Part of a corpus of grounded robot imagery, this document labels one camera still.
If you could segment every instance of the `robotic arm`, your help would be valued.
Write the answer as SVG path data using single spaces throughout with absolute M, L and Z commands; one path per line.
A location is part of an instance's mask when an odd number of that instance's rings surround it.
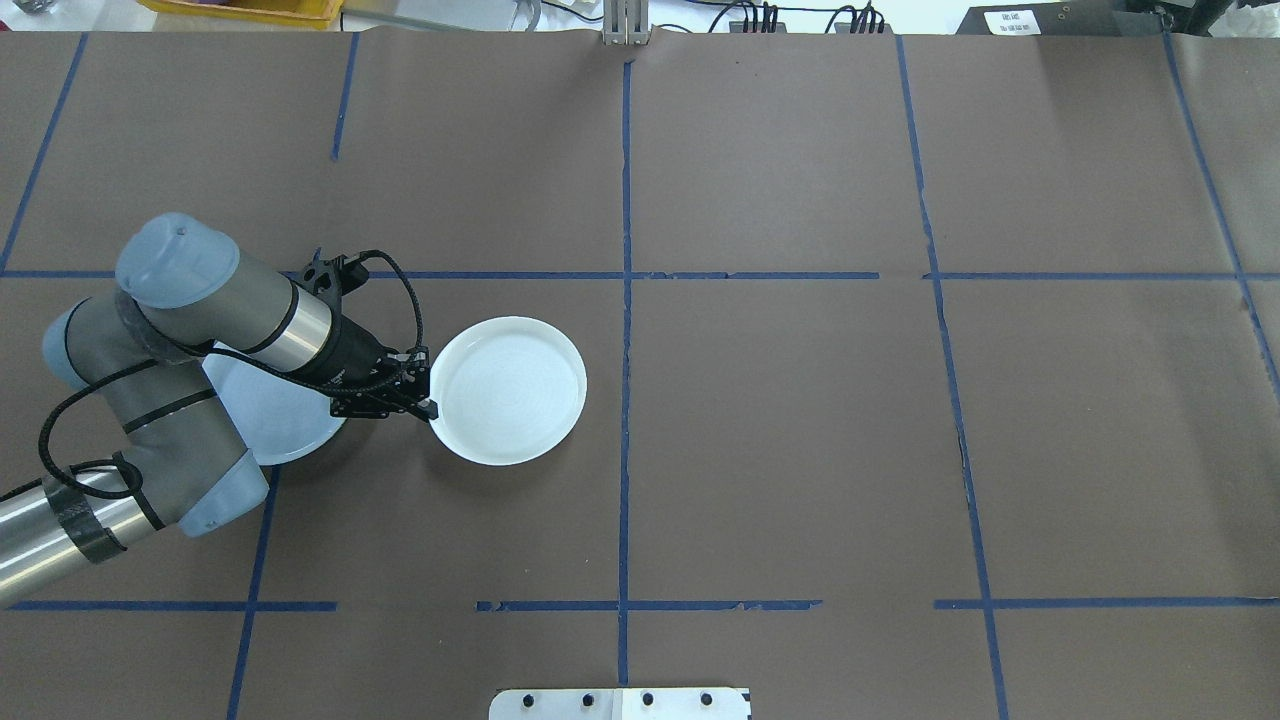
M 410 292 L 417 340 L 407 352 L 342 314 L 342 296 L 369 278 L 370 258 L 387 260 Z M 232 355 L 323 392 L 335 416 L 436 416 L 417 299 L 380 251 L 317 254 L 294 282 L 230 237 L 169 213 L 129 241 L 115 279 L 114 296 L 82 301 L 45 334 L 46 363 L 78 392 L 41 432 L 50 474 L 0 497 L 0 607 L 166 525 L 196 537 L 262 502 L 266 480 L 195 361 L 202 355 Z M 52 424 L 92 392 L 132 446 L 59 468 L 47 451 Z

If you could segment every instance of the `black tape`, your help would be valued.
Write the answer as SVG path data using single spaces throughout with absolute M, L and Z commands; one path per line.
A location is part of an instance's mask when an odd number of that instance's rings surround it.
M 280 324 L 276 325 L 274 331 L 271 331 L 271 334 L 266 336 L 266 340 L 255 345 L 253 347 L 246 347 L 244 350 L 241 350 L 241 352 L 243 352 L 244 355 L 261 352 L 268 347 L 271 347 L 271 343 L 280 340 L 280 336 L 284 334 L 284 331 L 289 329 L 289 323 L 292 323 L 293 316 L 298 314 L 298 286 L 291 282 L 289 287 L 293 290 L 293 296 L 289 299 L 289 309 L 284 313 L 284 319 L 280 320 Z
M 156 407 L 155 410 L 147 413 L 146 415 L 142 415 L 141 418 L 134 418 L 120 427 L 124 428 L 124 434 L 129 434 L 143 425 L 155 423 L 156 420 L 164 418 L 165 415 L 173 415 L 174 413 L 182 410 L 183 407 L 187 407 L 188 405 L 195 405 L 201 400 L 209 400 L 210 397 L 218 397 L 218 391 L 215 391 L 214 388 L 206 388 L 200 392 L 193 392 L 187 397 L 174 400 L 169 405 L 165 405 L 163 407 Z
M 166 365 L 179 365 L 193 359 L 191 352 L 151 324 L 151 320 L 142 313 L 142 307 L 129 293 L 116 288 L 113 300 L 115 301 L 115 314 L 119 315 L 124 329 L 147 355 Z
M 81 553 L 92 564 L 106 562 L 116 555 L 129 550 L 111 533 L 104 528 L 93 515 L 84 495 L 69 488 L 56 480 L 45 483 L 45 500 L 49 509 L 58 518 L 58 524 L 63 527 L 67 537 L 72 538 Z

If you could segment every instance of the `metal bracket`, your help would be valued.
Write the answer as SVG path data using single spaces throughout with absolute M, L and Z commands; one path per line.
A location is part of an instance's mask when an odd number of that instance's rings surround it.
M 649 0 L 604 0 L 604 44 L 648 45 Z
M 750 720 L 751 691 L 742 688 L 584 688 L 503 691 L 489 720 Z

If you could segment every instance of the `brown table surface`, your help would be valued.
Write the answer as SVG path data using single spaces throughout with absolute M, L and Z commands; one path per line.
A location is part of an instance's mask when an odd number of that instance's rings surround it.
M 531 462 L 353 420 L 261 510 L 0 611 L 0 716 L 1280 716 L 1280 44 L 4 33 L 0 67 L 5 486 L 68 393 L 44 328 L 168 210 L 282 270 L 387 250 L 433 348 L 531 315 L 590 377 Z M 411 337 L 393 281 L 346 310 Z M 124 442 L 87 402 L 54 450 Z

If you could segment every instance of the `white metal plate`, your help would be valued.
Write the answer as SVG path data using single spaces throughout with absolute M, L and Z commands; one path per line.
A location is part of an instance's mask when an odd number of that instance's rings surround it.
M 742 688 L 517 689 L 493 698 L 489 720 L 750 720 L 750 698 Z

